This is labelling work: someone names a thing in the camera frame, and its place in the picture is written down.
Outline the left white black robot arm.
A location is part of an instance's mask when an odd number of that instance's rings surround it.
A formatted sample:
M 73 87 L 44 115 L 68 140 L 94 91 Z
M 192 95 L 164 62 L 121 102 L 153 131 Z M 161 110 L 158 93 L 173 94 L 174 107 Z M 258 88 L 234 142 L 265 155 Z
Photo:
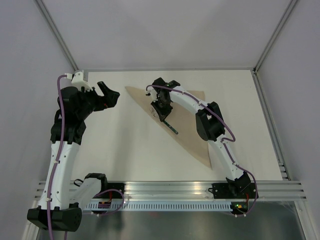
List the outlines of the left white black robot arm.
M 74 193 L 70 192 L 72 172 L 86 130 L 85 120 L 93 112 L 116 106 L 120 93 L 104 82 L 96 90 L 68 86 L 58 89 L 59 110 L 51 128 L 51 159 L 43 193 L 37 207 L 27 212 L 27 220 L 40 229 L 60 232 L 78 230 L 83 211 L 94 197 L 109 193 L 108 180 L 103 173 L 88 173 Z

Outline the fork with green patterned handle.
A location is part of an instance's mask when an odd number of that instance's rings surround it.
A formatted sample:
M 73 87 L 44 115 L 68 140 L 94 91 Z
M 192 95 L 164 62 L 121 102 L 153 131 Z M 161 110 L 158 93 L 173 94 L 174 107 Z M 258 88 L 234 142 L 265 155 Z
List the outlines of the fork with green patterned handle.
M 164 124 L 164 125 L 165 125 L 167 128 L 169 128 L 174 134 L 176 134 L 176 135 L 179 134 L 178 131 L 177 131 L 176 129 L 174 129 L 168 122 L 166 122 L 165 120 L 164 120 L 164 121 L 161 121 L 161 120 L 160 120 L 160 117 L 159 117 L 157 111 L 156 111 L 153 107 L 150 108 L 150 112 L 151 112 L 151 114 L 153 115 L 153 117 L 155 117 L 156 119 L 158 119 L 158 120 L 160 121 L 160 123 Z

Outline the beige cloth napkin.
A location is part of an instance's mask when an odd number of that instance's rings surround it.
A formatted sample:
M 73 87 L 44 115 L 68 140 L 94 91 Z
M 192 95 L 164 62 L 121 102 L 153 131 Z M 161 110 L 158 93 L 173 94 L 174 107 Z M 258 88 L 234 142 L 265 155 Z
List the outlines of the beige cloth napkin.
M 151 105 L 152 100 L 146 96 L 144 89 L 132 86 L 126 86 L 125 89 L 146 114 L 162 127 L 182 148 L 204 166 L 208 168 L 212 167 L 208 143 L 201 139 L 196 130 L 195 114 L 192 114 L 177 103 L 172 103 L 173 109 L 165 119 L 166 123 L 173 128 L 170 129 L 164 122 L 160 121 Z

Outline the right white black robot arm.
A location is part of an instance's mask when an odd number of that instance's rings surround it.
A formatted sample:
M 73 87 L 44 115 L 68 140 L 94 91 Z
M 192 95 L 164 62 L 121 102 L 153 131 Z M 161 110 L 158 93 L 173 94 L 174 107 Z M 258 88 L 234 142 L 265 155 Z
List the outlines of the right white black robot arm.
M 178 104 L 195 116 L 195 128 L 199 137 L 208 143 L 220 160 L 227 181 L 222 198 L 254 198 L 256 186 L 251 174 L 239 166 L 228 142 L 235 142 L 235 135 L 223 120 L 219 105 L 208 103 L 191 94 L 175 80 L 165 82 L 161 77 L 147 85 L 145 94 L 152 98 L 151 106 L 162 123 L 173 110 L 172 103 Z

